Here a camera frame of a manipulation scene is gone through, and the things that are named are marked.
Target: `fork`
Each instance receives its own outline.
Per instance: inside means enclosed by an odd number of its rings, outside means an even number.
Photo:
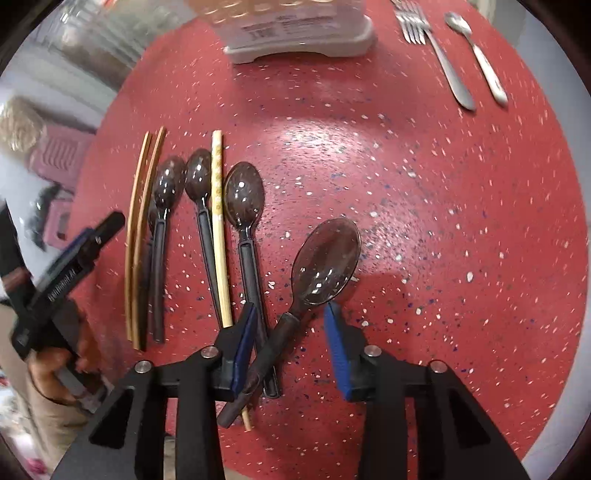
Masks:
[[[435,40],[431,25],[429,24],[423,9],[419,4],[413,1],[405,0],[391,0],[396,7],[395,14],[396,18],[400,22],[402,28],[402,34],[409,43],[425,43],[424,35],[427,34],[429,42],[435,50],[435,55],[441,64],[443,73],[447,78],[452,93],[460,105],[467,110],[476,110],[476,104],[472,99],[472,95],[462,83],[461,78],[458,76],[449,59],[443,53],[443,50]]]

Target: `wooden chopstick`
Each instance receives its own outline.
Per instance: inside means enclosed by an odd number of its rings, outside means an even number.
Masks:
[[[131,302],[132,302],[132,282],[133,282],[133,260],[134,260],[134,246],[135,246],[135,230],[137,225],[137,213],[139,207],[140,189],[139,184],[143,181],[145,173],[146,158],[148,158],[148,150],[152,141],[152,134],[146,132],[144,135],[144,143],[139,152],[138,165],[135,169],[134,186],[131,190],[131,201],[129,203],[129,215],[127,217],[127,239],[125,248],[125,280],[124,280],[124,295],[125,295],[125,329],[127,331],[127,339],[133,340],[132,319],[131,319]]]
[[[232,308],[230,306],[230,290],[228,287],[228,267],[226,265],[226,240],[223,231],[223,160],[222,160],[222,131],[215,130],[212,134],[212,225],[213,251],[216,258],[217,290],[220,297],[220,312],[224,328],[231,327]],[[242,409],[244,429],[252,430],[248,409]]]
[[[142,243],[144,241],[146,224],[148,220],[148,207],[150,205],[150,197],[152,192],[152,183],[154,182],[154,176],[156,174],[156,167],[160,160],[160,152],[162,151],[162,144],[164,137],[166,136],[166,128],[160,127],[158,135],[156,137],[156,143],[152,150],[152,156],[150,163],[148,164],[147,173],[144,181],[144,188],[141,195],[141,203],[139,206],[137,224],[135,231],[135,243],[133,253],[133,265],[132,265],[132,283],[131,283],[131,341],[134,344],[136,350],[140,349],[140,338],[139,338],[139,282],[141,276],[141,265],[140,261],[142,258]]]

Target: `black spoon handle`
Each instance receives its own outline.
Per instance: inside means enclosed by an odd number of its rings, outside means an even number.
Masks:
[[[166,252],[167,221],[159,218],[154,226],[154,253],[152,257],[152,281],[154,298],[152,300],[154,317],[154,340],[164,343],[164,254]]]
[[[152,237],[145,244],[142,258],[142,276],[139,279],[139,300],[138,300],[138,330],[139,349],[146,351],[148,336],[148,303],[150,302],[150,274],[152,269]]]
[[[253,393],[261,384],[261,379],[267,374],[269,369],[275,364],[281,356],[290,340],[294,337],[301,325],[300,319],[289,312],[281,315],[279,322],[269,335],[269,340],[265,346],[257,353],[253,363],[251,363],[246,373],[246,383],[244,389],[233,402],[228,402],[222,408],[217,416],[217,424],[220,427],[228,428],[234,422],[234,419],[240,415],[242,409],[251,399]]]
[[[252,302],[258,312],[256,321],[255,352],[260,352],[267,342],[267,318],[262,306],[261,284],[259,283],[259,272],[256,264],[256,246],[252,239],[242,240],[238,243],[238,254],[240,255],[240,270],[242,271],[242,284],[246,301]],[[279,384],[275,367],[271,366],[269,373],[263,380],[263,393],[267,398],[279,398]]]
[[[217,324],[221,330],[223,325],[222,314],[220,311],[220,295],[217,291],[216,256],[213,251],[212,216],[209,213],[208,208],[201,210],[197,214],[197,227],[199,228],[201,251],[203,252],[203,261],[205,262],[205,270],[207,271],[209,290],[212,292],[213,308],[216,311]]]

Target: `spoon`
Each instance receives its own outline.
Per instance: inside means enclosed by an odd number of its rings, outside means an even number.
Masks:
[[[224,212],[238,231],[238,254],[246,301],[252,302],[258,311],[255,352],[260,352],[268,339],[267,318],[263,308],[256,246],[253,231],[265,206],[265,189],[258,170],[248,162],[236,164],[226,178],[224,188]],[[271,366],[263,380],[263,393],[267,398],[281,396],[275,367]]]
[[[152,281],[154,282],[153,317],[154,340],[164,343],[164,256],[166,252],[167,226],[170,212],[183,194],[185,163],[175,155],[158,166],[152,187],[157,217],[154,224],[154,256],[152,258]]]
[[[228,428],[248,403],[261,379],[281,355],[308,310],[336,297],[349,282],[361,253],[357,226],[347,219],[331,219],[317,226],[301,246],[291,268],[293,301],[281,315],[269,341],[248,369],[245,386],[236,400],[226,403],[217,423]]]
[[[482,73],[486,78],[486,82],[491,89],[492,96],[497,101],[497,103],[502,106],[506,106],[507,94],[503,90],[503,87],[499,81],[499,77],[496,75],[490,62],[485,57],[484,53],[482,53],[480,47],[472,41],[472,29],[470,28],[470,25],[468,25],[468,22],[464,20],[461,15],[454,12],[447,12],[445,14],[445,22],[452,30],[461,33],[466,37],[467,41],[472,46],[474,55],[476,56],[480,68],[482,69]]]
[[[222,314],[220,312],[220,297],[217,290],[216,258],[213,250],[212,215],[207,208],[207,198],[212,192],[212,154],[205,148],[198,148],[187,162],[187,177],[185,192],[197,206],[197,227],[201,239],[201,251],[209,290],[212,293],[213,307],[216,312],[217,324],[220,330]]]

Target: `light wooden chopstick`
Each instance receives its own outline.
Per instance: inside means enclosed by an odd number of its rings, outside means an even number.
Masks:
[[[131,302],[132,302],[132,283],[133,283],[133,261],[134,261],[134,246],[135,246],[135,230],[137,226],[137,213],[139,208],[139,193],[141,189],[138,188],[142,179],[144,178],[144,170],[146,158],[148,158],[148,151],[150,150],[150,143],[152,141],[152,134],[146,132],[144,135],[144,143],[142,150],[139,152],[138,165],[135,169],[134,186],[131,190],[131,201],[129,203],[129,215],[127,216],[127,247],[125,248],[125,280],[124,280],[124,295],[125,295],[125,329],[127,331],[127,339],[133,340],[132,319],[131,319]]]
[[[220,297],[220,312],[224,328],[231,327],[232,308],[230,306],[230,290],[228,287],[228,267],[226,265],[226,241],[223,231],[223,160],[222,160],[222,131],[215,130],[212,134],[212,225],[213,251],[216,258],[217,290]],[[242,409],[244,429],[252,430],[248,409]]]
[[[152,150],[152,156],[150,163],[148,164],[148,171],[145,176],[144,188],[142,190],[141,204],[139,206],[139,212],[137,217],[137,225],[135,231],[135,243],[134,243],[134,257],[132,266],[132,284],[131,284],[131,341],[134,344],[134,348],[139,350],[140,338],[139,338],[139,278],[141,276],[141,254],[142,254],[142,243],[144,241],[146,223],[148,220],[148,206],[150,205],[150,197],[152,192],[152,183],[154,182],[154,176],[156,174],[156,167],[158,167],[158,161],[160,159],[160,152],[162,150],[162,143],[166,136],[166,129],[160,127],[158,136],[156,137],[156,143]]]

